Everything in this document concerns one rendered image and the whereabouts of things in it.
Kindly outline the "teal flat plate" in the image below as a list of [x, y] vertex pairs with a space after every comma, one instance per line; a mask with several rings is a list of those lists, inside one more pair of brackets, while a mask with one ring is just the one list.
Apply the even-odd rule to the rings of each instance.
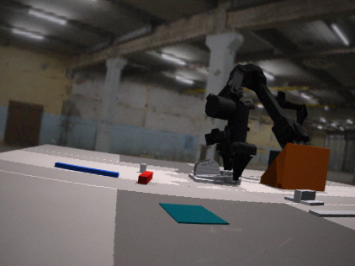
[[201, 205], [159, 204], [177, 223], [202, 225], [230, 224]]

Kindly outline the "blue flat bar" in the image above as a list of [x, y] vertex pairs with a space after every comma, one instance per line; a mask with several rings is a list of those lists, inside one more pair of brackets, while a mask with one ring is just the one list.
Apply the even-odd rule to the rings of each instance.
[[74, 171], [80, 171], [80, 172], [86, 172], [86, 173], [91, 173], [91, 174], [109, 176], [109, 177], [116, 177], [116, 178], [119, 176], [119, 173], [114, 173], [114, 172], [108, 171], [108, 170], [79, 167], [79, 166], [74, 166], [72, 164], [61, 163], [61, 162], [56, 162], [55, 167], [68, 169], [68, 170], [74, 170]]

